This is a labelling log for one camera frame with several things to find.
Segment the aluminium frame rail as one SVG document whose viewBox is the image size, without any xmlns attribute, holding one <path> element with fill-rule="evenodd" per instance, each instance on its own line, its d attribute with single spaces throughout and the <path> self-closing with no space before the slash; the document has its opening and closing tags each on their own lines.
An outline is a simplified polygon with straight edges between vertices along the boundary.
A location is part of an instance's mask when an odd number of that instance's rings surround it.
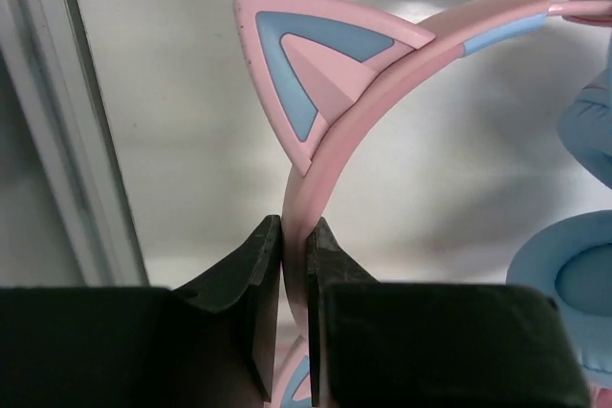
<svg viewBox="0 0 612 408">
<path fill-rule="evenodd" d="M 1 0 L 1 53 L 80 278 L 148 285 L 78 0 Z"/>
</svg>

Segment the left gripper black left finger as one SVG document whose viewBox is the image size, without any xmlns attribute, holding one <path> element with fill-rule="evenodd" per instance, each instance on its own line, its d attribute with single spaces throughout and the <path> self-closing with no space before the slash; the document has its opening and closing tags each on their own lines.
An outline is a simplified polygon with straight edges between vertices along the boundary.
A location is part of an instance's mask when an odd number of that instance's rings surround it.
<svg viewBox="0 0 612 408">
<path fill-rule="evenodd" d="M 175 290 L 1 292 L 5 407 L 261 407 L 271 399 L 281 223 Z"/>
</svg>

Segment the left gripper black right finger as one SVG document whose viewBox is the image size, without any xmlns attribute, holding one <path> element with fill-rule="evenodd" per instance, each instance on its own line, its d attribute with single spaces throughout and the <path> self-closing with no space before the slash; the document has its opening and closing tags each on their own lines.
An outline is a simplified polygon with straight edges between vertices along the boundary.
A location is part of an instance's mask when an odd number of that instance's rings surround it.
<svg viewBox="0 0 612 408">
<path fill-rule="evenodd" d="M 316 407 L 587 407 L 589 388 L 536 290 L 381 282 L 325 221 L 306 242 Z"/>
</svg>

